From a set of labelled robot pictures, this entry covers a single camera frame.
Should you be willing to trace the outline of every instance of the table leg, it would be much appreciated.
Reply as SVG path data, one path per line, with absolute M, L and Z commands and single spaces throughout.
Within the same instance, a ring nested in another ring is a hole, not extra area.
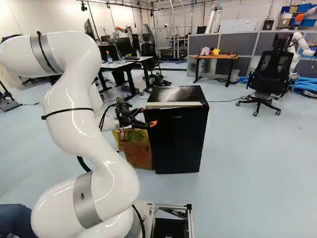
M 200 59 L 196 59 L 196 75 L 195 75 L 195 80 L 194 83 L 198 82 L 199 80 L 199 61 Z
M 229 84 L 230 84 L 230 78 L 231 78 L 231 73 L 232 73 L 232 70 L 233 70 L 233 65 L 234 65 L 234 60 L 233 59 L 231 59 L 230 60 L 230 71 L 229 71 L 229 75 L 228 75 L 228 80 L 227 80 L 227 82 L 226 82 L 226 88 L 229 86 Z
M 150 79 L 149 79 L 147 61 L 144 61 L 142 65 L 144 70 L 145 84 L 147 86 L 145 89 L 143 89 L 143 91 L 150 92 Z
M 103 76 L 103 71 L 101 69 L 98 72 L 98 77 L 99 77 L 101 85 L 103 86 L 103 89 L 100 90 L 99 93 L 103 93 L 103 92 L 109 90 L 110 88 L 112 88 L 112 87 L 107 87 L 106 82 L 105 82 L 105 78 Z
M 129 82 L 129 86 L 130 86 L 130 92 L 134 96 L 134 95 L 136 95 L 138 89 L 135 88 L 135 86 L 134 86 L 131 70 L 127 70 L 126 72 L 127 72 L 127 75 L 128 75 L 128 82 Z

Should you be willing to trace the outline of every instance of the black desk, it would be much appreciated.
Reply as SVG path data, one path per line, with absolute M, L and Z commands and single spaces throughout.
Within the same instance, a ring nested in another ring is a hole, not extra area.
M 234 57 L 227 55 L 227 54 L 219 55 L 219 56 L 194 56 L 193 58 L 196 59 L 196 75 L 195 75 L 196 77 L 195 77 L 194 83 L 198 82 L 198 80 L 199 80 L 198 72 L 199 72 L 199 61 L 200 60 L 230 60 L 230 62 L 231 62 L 230 71 L 229 71 L 228 80 L 226 83 L 226 87 L 228 87 L 229 83 L 230 83 L 231 72 L 233 69 L 234 61 L 239 58 L 239 55 L 235 55 Z
M 131 97 L 135 96 L 138 92 L 139 89 L 134 86 L 132 74 L 131 74 L 131 69 L 133 66 L 134 62 L 126 62 L 126 63 L 102 63 L 98 76 L 100 79 L 100 82 L 103 86 L 103 90 L 100 91 L 100 93 L 110 89 L 109 87 L 106 86 L 105 79 L 103 77 L 103 72 L 105 71 L 121 71 L 121 72 L 126 72 L 128 75 L 128 82 L 129 82 L 129 87 L 130 87 L 130 92 L 131 92 Z
M 153 56 L 140 56 L 139 59 L 126 59 L 128 62 L 135 62 L 135 63 L 141 63 L 143 66 L 143 71 L 144 71 L 144 78 L 145 78 L 145 84 L 146 88 L 143 91 L 150 91 L 150 78 L 149 78 L 149 73 L 148 73 L 148 62 L 153 60 Z

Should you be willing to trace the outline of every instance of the black cabinet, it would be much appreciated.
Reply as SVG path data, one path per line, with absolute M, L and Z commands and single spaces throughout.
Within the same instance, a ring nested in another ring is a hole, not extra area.
M 198 172 L 209 106 L 200 86 L 155 87 L 144 111 L 157 174 Z

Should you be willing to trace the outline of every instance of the pink object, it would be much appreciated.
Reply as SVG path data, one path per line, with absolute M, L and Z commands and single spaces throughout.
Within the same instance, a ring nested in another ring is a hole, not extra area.
M 209 47 L 203 47 L 202 52 L 199 55 L 200 56 L 209 56 L 210 55 Z

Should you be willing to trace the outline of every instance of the white wall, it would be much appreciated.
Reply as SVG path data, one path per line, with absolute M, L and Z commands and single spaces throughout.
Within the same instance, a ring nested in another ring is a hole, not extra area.
M 273 28 L 275 29 L 277 25 L 277 20 L 279 18 L 279 13 L 281 11 L 282 6 L 287 6 L 290 4 L 291 0 L 274 0 L 273 6 L 271 10 L 270 17 L 275 20 Z M 220 24 L 222 24 L 223 28 L 225 24 L 228 23 L 235 23 L 236 19 L 239 18 L 239 20 L 243 21 L 249 20 L 250 22 L 254 23 L 256 30 L 260 30 L 262 28 L 262 25 L 264 23 L 264 20 L 266 19 L 270 2 L 271 0 L 241 0 L 241 7 L 240 0 L 221 0 L 216 1 L 221 4 L 223 7 Z M 184 4 L 191 3 L 190 0 L 184 0 Z M 180 2 L 178 0 L 174 1 L 174 6 L 180 5 Z M 196 4 L 194 5 L 194 13 L 193 13 L 193 33 L 196 33 L 197 26 L 207 25 L 209 16 L 211 13 L 211 6 L 212 2 L 207 2 L 205 7 L 205 20 L 203 24 L 203 4 Z M 160 7 L 170 7 L 169 1 L 162 1 L 160 4 Z M 191 23 L 191 6 L 185 7 L 186 12 L 186 21 L 187 25 L 190 25 Z M 171 10 L 161 10 L 158 11 L 158 19 L 159 19 L 159 26 L 162 27 L 165 23 L 169 23 L 169 15 L 171 13 Z M 175 17 L 175 24 L 184 25 L 184 13 L 182 7 L 178 7 L 174 9 L 174 17 Z M 158 36 L 160 39 L 160 42 L 164 43 L 166 40 L 163 36 L 166 37 L 165 32 L 161 32 Z
M 110 10 L 105 4 L 90 3 L 96 28 L 100 36 L 114 32 Z M 13 34 L 35 34 L 36 31 L 55 32 L 78 30 L 84 32 L 83 25 L 89 18 L 88 11 L 81 10 L 76 0 L 0 0 L 0 39 Z M 134 33 L 142 30 L 139 9 L 133 9 L 137 28 L 134 28 L 132 8 L 111 5 L 115 26 L 131 26 Z M 142 10 L 143 23 L 148 23 L 147 11 Z M 20 79 L 10 75 L 2 67 L 0 78 L 8 86 L 19 84 Z

